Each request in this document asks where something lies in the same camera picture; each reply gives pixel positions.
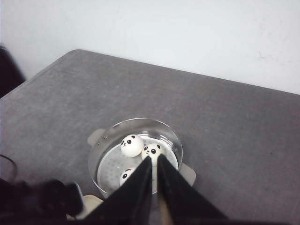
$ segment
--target perforated steamer bottom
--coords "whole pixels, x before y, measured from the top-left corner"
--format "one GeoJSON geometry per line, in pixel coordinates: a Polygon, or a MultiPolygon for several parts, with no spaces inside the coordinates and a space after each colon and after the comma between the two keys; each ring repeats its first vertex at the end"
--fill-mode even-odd
{"type": "MultiPolygon", "coordinates": [[[[149,143],[157,143],[165,148],[166,157],[169,162],[178,169],[178,162],[173,153],[173,143],[164,137],[151,136],[148,134],[138,134],[145,145],[149,143]]],[[[111,148],[99,163],[97,170],[97,183],[108,194],[111,194],[120,187],[119,179],[121,173],[130,167],[138,167],[142,162],[142,157],[139,154],[134,158],[128,158],[121,152],[121,145],[118,144],[111,148]]],[[[156,167],[152,167],[152,193],[157,191],[157,171],[156,167]]]]}

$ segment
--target panda face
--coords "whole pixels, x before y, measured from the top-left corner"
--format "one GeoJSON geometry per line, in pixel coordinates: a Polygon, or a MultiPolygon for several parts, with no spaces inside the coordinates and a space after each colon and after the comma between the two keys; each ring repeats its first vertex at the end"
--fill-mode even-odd
{"type": "Polygon", "coordinates": [[[128,135],[121,142],[121,151],[129,158],[140,154],[143,147],[144,141],[139,137],[139,135],[128,135]]]}
{"type": "Polygon", "coordinates": [[[126,169],[120,176],[120,186],[122,186],[125,181],[130,177],[130,175],[135,171],[135,167],[126,169]]]}
{"type": "Polygon", "coordinates": [[[151,143],[144,147],[142,159],[144,160],[147,156],[150,156],[152,165],[157,166],[157,160],[160,154],[165,154],[165,149],[157,143],[151,143]]]}

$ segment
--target black chair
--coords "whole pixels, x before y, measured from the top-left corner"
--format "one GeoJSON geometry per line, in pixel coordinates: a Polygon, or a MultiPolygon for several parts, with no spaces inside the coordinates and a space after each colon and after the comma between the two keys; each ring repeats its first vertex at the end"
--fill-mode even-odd
{"type": "Polygon", "coordinates": [[[0,46],[0,98],[25,81],[9,52],[0,46]]]}

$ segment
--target black cable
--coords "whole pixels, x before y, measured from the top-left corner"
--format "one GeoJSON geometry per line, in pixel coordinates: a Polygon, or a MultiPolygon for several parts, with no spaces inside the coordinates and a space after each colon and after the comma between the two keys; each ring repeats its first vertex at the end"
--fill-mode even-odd
{"type": "Polygon", "coordinates": [[[11,177],[7,180],[7,182],[11,183],[11,182],[13,182],[15,180],[15,178],[17,177],[17,174],[18,174],[17,164],[11,158],[9,158],[9,157],[7,157],[5,155],[0,154],[0,157],[7,159],[13,165],[13,172],[11,174],[11,177]]]}

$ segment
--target gray tabletop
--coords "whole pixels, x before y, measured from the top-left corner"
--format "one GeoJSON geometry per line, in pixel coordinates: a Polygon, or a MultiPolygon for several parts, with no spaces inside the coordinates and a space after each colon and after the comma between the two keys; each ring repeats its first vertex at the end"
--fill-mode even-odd
{"type": "Polygon", "coordinates": [[[178,133],[195,189],[228,217],[300,224],[299,95],[74,50],[0,103],[1,152],[20,180],[99,195],[87,137],[148,117],[178,133]]]}

